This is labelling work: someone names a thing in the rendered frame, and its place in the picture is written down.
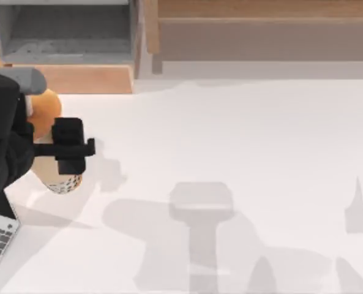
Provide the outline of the beige cup with orange lid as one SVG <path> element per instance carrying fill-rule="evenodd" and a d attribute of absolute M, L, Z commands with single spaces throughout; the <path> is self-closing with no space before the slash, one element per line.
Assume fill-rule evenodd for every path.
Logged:
<path fill-rule="evenodd" d="M 34 126 L 34 142 L 53 143 L 52 126 L 62 113 L 58 95 L 48 89 L 40 95 L 29 96 L 26 110 L 28 121 Z M 50 191 L 59 195 L 74 191 L 82 182 L 81 175 L 60 175 L 54 157 L 36 157 L 31 170 Z"/>

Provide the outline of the grey pierced drawer inside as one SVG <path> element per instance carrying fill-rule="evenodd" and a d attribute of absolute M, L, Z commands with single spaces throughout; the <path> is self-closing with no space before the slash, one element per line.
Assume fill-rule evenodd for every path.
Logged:
<path fill-rule="evenodd" d="M 0 0 L 0 57 L 10 64 L 129 64 L 139 0 Z"/>

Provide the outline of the pale grey rounded box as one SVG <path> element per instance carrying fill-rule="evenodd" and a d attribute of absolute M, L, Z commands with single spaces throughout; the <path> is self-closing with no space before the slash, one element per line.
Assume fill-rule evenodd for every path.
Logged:
<path fill-rule="evenodd" d="M 27 95 L 38 95 L 47 89 L 47 81 L 39 70 L 33 67 L 13 67 L 12 78 L 20 85 Z"/>

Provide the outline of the pale wooden drawer front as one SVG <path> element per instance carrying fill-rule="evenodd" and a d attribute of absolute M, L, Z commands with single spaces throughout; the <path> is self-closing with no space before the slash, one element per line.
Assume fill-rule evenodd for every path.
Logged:
<path fill-rule="evenodd" d="M 135 69 L 131 65 L 33 64 L 58 94 L 131 94 Z"/>

